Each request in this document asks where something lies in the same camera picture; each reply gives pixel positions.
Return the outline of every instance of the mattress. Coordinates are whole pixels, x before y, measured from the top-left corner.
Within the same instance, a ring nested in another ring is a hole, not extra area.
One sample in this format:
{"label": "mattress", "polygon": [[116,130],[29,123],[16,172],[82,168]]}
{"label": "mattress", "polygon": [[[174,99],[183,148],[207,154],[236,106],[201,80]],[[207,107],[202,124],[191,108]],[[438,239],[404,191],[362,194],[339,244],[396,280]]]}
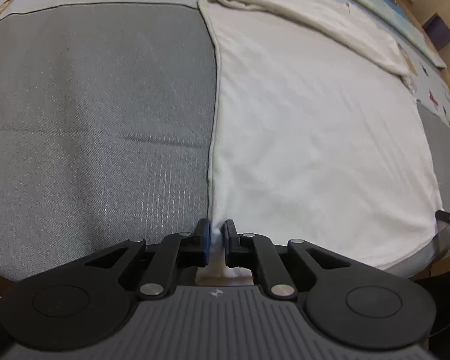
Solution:
{"label": "mattress", "polygon": [[[1,19],[0,275],[132,235],[158,242],[207,216],[215,71],[202,17],[182,5],[87,2]],[[450,124],[428,100],[418,109],[450,211]],[[389,270],[410,276],[447,253],[450,228]]]}

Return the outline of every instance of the round black pad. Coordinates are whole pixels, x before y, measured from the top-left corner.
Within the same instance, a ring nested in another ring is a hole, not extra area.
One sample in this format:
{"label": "round black pad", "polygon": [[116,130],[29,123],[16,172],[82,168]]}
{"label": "round black pad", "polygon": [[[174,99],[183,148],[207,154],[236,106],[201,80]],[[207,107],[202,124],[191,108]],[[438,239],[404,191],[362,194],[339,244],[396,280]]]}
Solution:
{"label": "round black pad", "polygon": [[39,291],[34,297],[34,307],[47,317],[71,317],[82,311],[89,296],[74,286],[54,286]]}
{"label": "round black pad", "polygon": [[130,300],[107,270],[51,270],[14,285],[0,303],[0,322],[25,346],[73,350],[95,344],[124,322]]}
{"label": "round black pad", "polygon": [[392,290],[366,286],[351,290],[346,296],[349,308],[368,318],[387,318],[402,307],[402,299]]}
{"label": "round black pad", "polygon": [[310,290],[305,312],[343,344],[393,350],[420,342],[435,320],[433,298],[418,284],[374,268],[335,269]]}

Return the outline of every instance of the wooden edge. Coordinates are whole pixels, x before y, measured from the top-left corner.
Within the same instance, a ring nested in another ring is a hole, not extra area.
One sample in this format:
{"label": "wooden edge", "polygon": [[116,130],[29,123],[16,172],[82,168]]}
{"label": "wooden edge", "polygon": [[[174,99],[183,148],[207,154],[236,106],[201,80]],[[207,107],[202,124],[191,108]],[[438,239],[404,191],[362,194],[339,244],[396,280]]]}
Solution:
{"label": "wooden edge", "polygon": [[450,256],[436,261],[432,265],[432,276],[438,276],[450,271]]}
{"label": "wooden edge", "polygon": [[[438,53],[437,49],[435,48],[430,38],[428,37],[427,33],[423,30],[422,26],[420,25],[419,21],[415,18],[415,16],[413,16],[413,13],[410,11],[410,9],[408,9],[406,4],[402,3],[401,0],[397,1],[400,3],[400,7],[405,11],[406,15],[410,18],[415,27],[417,27],[422,32],[423,36],[425,37],[425,42],[427,43],[427,45],[432,50]],[[448,86],[448,89],[450,90],[450,72],[448,71],[448,69],[441,70],[440,75],[442,76],[443,81],[445,81],[445,83]]]}
{"label": "wooden edge", "polygon": [[420,279],[428,279],[431,276],[432,276],[432,264],[429,264],[426,268],[424,268],[422,271],[420,271],[416,275],[409,277],[409,279],[412,281],[416,281],[416,280],[420,280]]}

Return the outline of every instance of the white towel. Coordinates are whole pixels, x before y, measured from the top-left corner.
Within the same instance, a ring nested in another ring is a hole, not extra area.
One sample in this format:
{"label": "white towel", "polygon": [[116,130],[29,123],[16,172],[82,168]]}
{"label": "white towel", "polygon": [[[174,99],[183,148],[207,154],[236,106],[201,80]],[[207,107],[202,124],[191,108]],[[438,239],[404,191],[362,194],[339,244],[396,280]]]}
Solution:
{"label": "white towel", "polygon": [[382,269],[425,246],[442,202],[415,99],[394,75],[408,72],[395,41],[328,0],[199,8],[218,71],[215,264],[198,282],[244,274],[224,268],[219,227],[228,218],[239,233],[306,239]]}

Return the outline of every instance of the bed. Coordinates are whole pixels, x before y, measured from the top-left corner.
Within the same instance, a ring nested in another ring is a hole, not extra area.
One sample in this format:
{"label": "bed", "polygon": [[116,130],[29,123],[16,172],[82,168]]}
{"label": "bed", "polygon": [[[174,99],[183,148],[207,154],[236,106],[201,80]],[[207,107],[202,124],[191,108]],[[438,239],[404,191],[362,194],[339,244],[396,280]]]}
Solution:
{"label": "bed", "polygon": [[[0,0],[0,275],[144,231],[159,242],[209,215],[216,61],[196,1]],[[361,9],[416,68],[450,211],[450,93],[432,61]],[[412,276],[447,254],[450,227],[388,270]]]}

